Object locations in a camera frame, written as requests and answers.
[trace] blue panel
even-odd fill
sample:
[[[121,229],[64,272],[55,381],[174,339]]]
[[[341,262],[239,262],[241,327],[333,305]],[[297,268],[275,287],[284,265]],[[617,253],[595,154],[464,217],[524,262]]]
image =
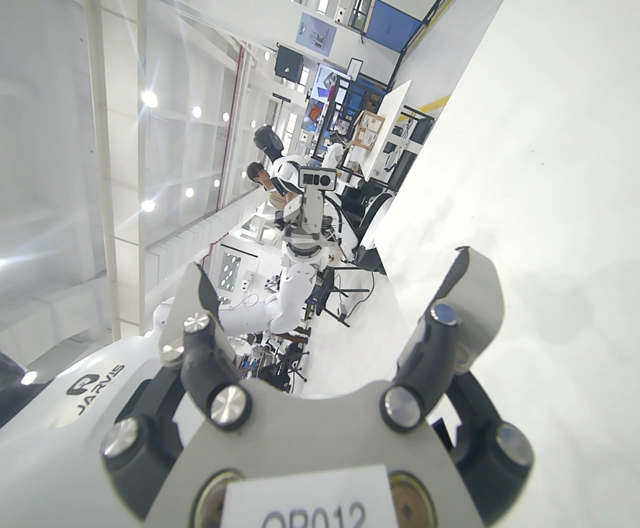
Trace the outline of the blue panel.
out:
[[[373,6],[366,37],[400,52],[420,21],[378,0]]]

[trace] white table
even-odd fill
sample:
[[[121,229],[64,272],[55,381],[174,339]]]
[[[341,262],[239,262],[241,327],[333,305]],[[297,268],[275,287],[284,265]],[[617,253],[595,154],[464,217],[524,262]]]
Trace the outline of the white table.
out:
[[[536,452],[503,527],[640,518],[640,4],[599,6],[504,0],[376,236],[412,328],[456,246],[497,267],[473,371]]]

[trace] red pipe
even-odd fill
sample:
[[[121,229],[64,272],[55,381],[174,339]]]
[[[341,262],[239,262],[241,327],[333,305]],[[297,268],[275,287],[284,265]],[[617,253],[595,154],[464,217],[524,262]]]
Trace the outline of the red pipe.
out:
[[[231,135],[231,123],[234,118],[234,108],[236,107],[236,90],[238,86],[238,77],[240,75],[240,64],[242,62],[242,57],[244,54],[244,47],[240,46],[240,51],[238,53],[238,64],[236,67],[236,81],[234,82],[234,94],[231,99],[231,112],[229,112],[229,128],[227,129],[227,140],[225,142],[225,153],[222,156],[222,171],[220,171],[220,187],[218,191],[218,201],[216,202],[216,211],[220,210],[220,195],[222,193],[222,178],[225,176],[225,166],[227,165],[227,149],[229,147],[229,136]]]

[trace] metal screw head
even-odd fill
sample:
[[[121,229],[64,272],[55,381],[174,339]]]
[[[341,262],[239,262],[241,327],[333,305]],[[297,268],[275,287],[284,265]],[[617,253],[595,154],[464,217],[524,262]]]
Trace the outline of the metal screw head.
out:
[[[184,345],[182,339],[174,339],[169,344],[166,344],[160,350],[160,362],[165,367],[175,367],[182,363],[182,356],[184,354]]]
[[[533,464],[533,449],[527,437],[516,426],[503,423],[495,433],[495,439],[506,456],[516,464],[527,467]]]
[[[129,417],[115,424],[100,445],[106,458],[115,458],[128,450],[138,439],[138,421]]]
[[[210,409],[211,419],[217,426],[232,426],[243,416],[246,404],[244,389],[238,385],[229,385],[218,392],[213,399]]]
[[[210,320],[207,314],[196,312],[195,315],[187,317],[184,321],[184,331],[186,333],[196,333],[204,330],[209,325]]]
[[[458,324],[458,316],[456,311],[445,303],[437,303],[431,307],[431,317],[439,323],[446,324],[447,326],[454,326]]]
[[[391,421],[404,429],[411,429],[420,421],[420,406],[404,387],[391,387],[385,392],[384,407]]]

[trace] ceiling beam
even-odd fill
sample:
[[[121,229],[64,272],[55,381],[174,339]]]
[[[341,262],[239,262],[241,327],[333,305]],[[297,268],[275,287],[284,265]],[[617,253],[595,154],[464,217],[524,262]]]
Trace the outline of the ceiling beam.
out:
[[[86,0],[113,339],[143,333],[146,0]]]

